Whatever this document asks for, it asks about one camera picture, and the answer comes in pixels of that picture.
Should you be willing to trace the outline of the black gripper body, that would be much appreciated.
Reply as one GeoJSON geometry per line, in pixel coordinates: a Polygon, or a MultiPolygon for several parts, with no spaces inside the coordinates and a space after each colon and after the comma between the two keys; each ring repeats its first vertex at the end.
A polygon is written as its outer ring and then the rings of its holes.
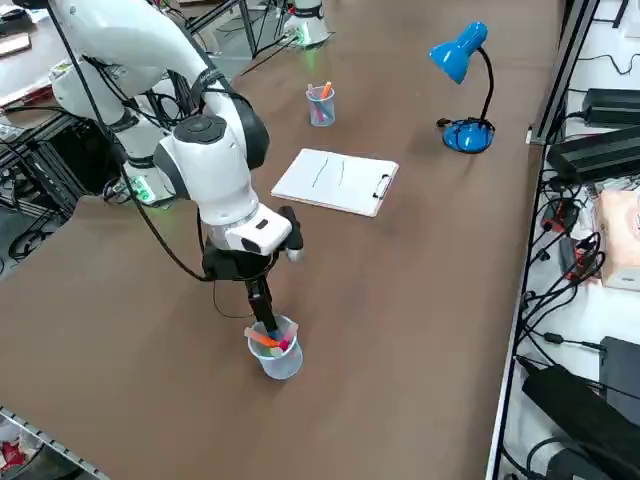
{"type": "Polygon", "coordinates": [[[202,268],[212,281],[251,281],[266,276],[279,258],[279,253],[262,256],[254,253],[222,250],[213,244],[204,247],[202,268]]]}

